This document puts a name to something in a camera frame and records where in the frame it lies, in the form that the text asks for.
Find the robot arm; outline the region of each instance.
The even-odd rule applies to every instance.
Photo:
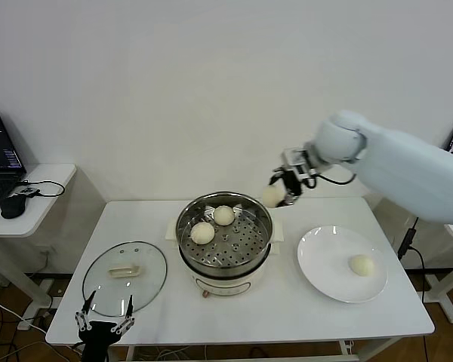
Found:
[[[364,185],[421,219],[453,224],[453,155],[406,133],[387,130],[349,111],[326,119],[312,142],[286,149],[282,178],[287,195],[278,206],[293,204],[301,185],[316,186],[333,164],[351,170]]]

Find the white wall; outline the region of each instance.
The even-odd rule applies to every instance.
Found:
[[[77,164],[106,201],[258,195],[338,109],[441,145],[453,0],[0,0],[20,150]]]

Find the small table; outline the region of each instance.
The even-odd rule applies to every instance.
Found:
[[[446,224],[445,229],[453,237],[453,225]],[[448,296],[448,292],[453,289],[453,271],[441,281],[434,274],[426,274],[425,278],[430,285],[430,290],[425,292],[424,302],[439,303],[449,322],[453,324],[453,303]]]
[[[165,240],[168,222],[187,201],[109,202],[75,270],[46,340],[72,345],[79,338],[74,313],[82,307],[82,281],[104,251],[126,241],[159,247],[168,276],[159,295],[135,312],[136,324],[115,345],[204,345],[373,339],[357,355],[336,360],[368,360],[403,336],[434,331],[433,323],[390,243],[362,198],[305,198],[271,210],[283,224],[280,254],[269,256],[259,284],[232,297],[202,297],[190,280],[177,246]],[[376,299],[347,304],[314,288],[297,264],[297,245],[310,229],[341,225],[371,240],[385,256],[389,281]],[[90,312],[90,320],[118,321]]]
[[[73,164],[30,164],[26,165],[27,174],[23,179],[30,182],[51,180],[66,187],[76,172]],[[40,184],[34,186],[44,194],[54,194],[60,191],[59,186]],[[0,238],[26,238],[32,235],[42,220],[52,208],[57,198],[35,197],[27,201],[25,213],[16,219],[4,219],[0,215]],[[0,250],[0,284],[13,283],[25,294],[32,298],[32,302],[25,310],[23,318],[33,318],[40,308],[57,308],[61,298],[51,298],[47,292],[53,283],[52,279],[44,279],[40,286],[30,280],[16,266],[8,255]],[[19,330],[28,330],[30,325],[20,322]]]

